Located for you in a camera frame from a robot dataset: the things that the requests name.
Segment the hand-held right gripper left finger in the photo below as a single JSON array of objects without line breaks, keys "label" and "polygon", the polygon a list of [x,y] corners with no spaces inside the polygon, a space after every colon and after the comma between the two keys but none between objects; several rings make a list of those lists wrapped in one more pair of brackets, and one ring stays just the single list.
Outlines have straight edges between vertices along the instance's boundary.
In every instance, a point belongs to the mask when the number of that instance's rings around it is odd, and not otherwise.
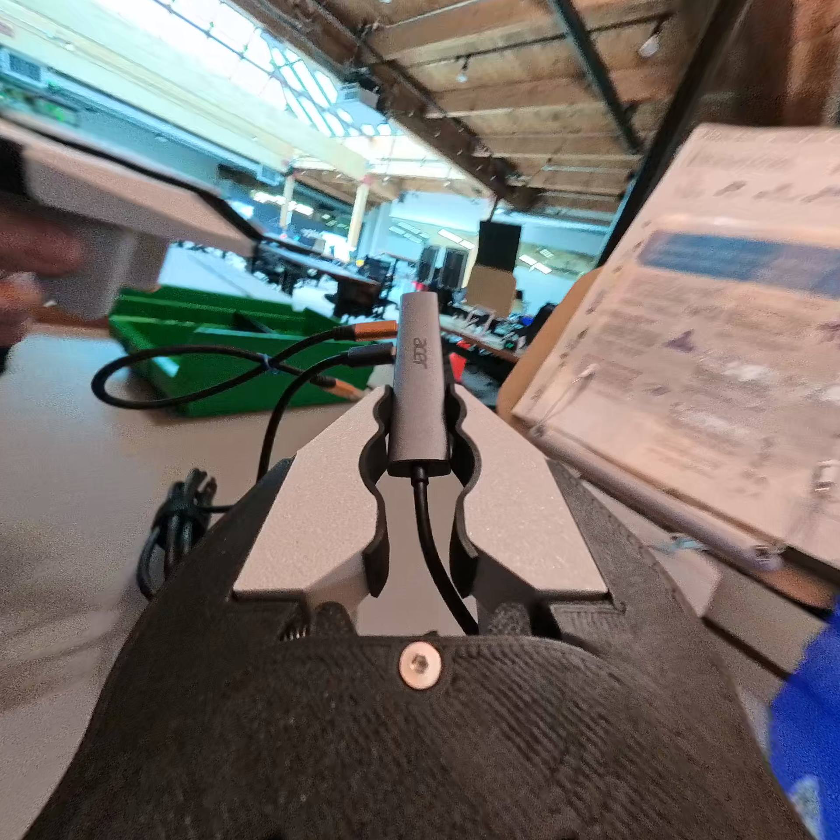
[{"label": "hand-held right gripper left finger", "polygon": [[296,453],[234,583],[238,599],[356,614],[382,593],[390,545],[377,483],[392,404],[390,386],[375,389]]}]

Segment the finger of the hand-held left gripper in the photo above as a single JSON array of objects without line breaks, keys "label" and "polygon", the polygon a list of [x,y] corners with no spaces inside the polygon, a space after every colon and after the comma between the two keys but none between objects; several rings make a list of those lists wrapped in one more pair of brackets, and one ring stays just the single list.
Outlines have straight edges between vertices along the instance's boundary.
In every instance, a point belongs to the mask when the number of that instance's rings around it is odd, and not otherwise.
[{"label": "finger of the hand-held left gripper", "polygon": [[23,193],[56,211],[170,242],[252,257],[263,238],[216,194],[26,129],[19,131]]}]

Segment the dark grey usb hub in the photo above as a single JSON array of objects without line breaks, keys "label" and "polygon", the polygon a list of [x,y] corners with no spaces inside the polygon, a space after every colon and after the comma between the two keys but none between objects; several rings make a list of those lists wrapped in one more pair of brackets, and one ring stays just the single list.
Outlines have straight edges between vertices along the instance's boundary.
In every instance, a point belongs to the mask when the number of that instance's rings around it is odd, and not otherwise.
[{"label": "dark grey usb hub", "polygon": [[451,471],[446,393],[437,295],[425,290],[408,292],[400,301],[387,472],[410,480],[416,532],[427,571],[460,629],[466,635],[477,635],[478,623],[438,553],[429,511],[429,480]]}]

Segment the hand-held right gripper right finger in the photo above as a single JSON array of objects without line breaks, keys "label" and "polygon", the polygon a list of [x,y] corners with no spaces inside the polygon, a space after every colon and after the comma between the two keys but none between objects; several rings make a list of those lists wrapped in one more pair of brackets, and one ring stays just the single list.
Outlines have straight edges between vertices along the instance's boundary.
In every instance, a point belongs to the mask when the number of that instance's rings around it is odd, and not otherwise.
[{"label": "hand-held right gripper right finger", "polygon": [[456,591],[487,613],[597,602],[608,587],[543,453],[471,395],[446,395],[450,465],[461,485],[449,544]]}]

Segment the black metal frame post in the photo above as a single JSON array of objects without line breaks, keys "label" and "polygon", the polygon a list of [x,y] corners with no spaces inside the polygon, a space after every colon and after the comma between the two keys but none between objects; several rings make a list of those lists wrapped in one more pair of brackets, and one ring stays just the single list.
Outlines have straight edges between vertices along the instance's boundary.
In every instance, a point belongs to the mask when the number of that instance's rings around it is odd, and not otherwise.
[{"label": "black metal frame post", "polygon": [[784,121],[796,2],[715,2],[645,157],[618,208],[596,266],[619,245],[688,134],[700,123]]}]

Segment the distant wooden document stand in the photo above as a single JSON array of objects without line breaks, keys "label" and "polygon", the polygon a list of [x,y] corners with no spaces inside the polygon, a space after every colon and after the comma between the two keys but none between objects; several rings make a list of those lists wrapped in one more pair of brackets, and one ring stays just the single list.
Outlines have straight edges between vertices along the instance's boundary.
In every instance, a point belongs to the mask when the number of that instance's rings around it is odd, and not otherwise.
[{"label": "distant wooden document stand", "polygon": [[475,263],[465,288],[464,303],[468,308],[491,312],[497,319],[511,315],[516,298],[517,282],[512,271]]}]

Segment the person's left hand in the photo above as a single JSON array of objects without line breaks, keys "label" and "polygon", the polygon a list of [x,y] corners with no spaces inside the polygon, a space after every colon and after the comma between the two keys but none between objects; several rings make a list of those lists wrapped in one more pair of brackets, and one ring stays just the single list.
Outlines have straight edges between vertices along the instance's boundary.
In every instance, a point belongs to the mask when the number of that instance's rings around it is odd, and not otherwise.
[{"label": "person's left hand", "polygon": [[44,293],[36,277],[62,277],[83,266],[84,244],[54,222],[23,208],[1,209],[1,345],[28,331]]}]

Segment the blue plastic bin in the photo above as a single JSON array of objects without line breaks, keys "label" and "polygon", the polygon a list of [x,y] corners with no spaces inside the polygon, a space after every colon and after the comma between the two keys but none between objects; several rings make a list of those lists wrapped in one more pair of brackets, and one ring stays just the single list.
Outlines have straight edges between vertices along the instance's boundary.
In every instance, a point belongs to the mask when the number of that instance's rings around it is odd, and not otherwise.
[{"label": "blue plastic bin", "polygon": [[839,838],[839,602],[770,707],[770,765],[814,838]]}]

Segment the black hanging panel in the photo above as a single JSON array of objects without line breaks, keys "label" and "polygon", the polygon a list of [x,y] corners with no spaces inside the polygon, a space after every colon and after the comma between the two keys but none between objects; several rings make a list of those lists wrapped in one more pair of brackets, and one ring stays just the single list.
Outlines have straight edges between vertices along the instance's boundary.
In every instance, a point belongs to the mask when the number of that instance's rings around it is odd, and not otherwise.
[{"label": "black hanging panel", "polygon": [[522,227],[483,220],[479,223],[476,266],[512,272],[516,266]]}]

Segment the green plastic bin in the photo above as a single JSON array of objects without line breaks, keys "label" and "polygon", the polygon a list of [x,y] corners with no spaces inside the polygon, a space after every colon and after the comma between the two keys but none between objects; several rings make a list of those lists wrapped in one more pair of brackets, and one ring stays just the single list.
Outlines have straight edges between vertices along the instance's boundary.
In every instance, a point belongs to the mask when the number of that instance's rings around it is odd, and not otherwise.
[{"label": "green plastic bin", "polygon": [[[126,354],[182,345],[224,346],[270,358],[312,335],[339,325],[333,318],[290,303],[203,290],[124,289],[108,316],[111,336]],[[165,355],[116,374],[143,382],[149,398],[170,400],[205,390],[254,369],[256,362],[220,354]],[[201,401],[174,406],[184,417],[266,413],[293,374],[261,372],[256,378]]]}]

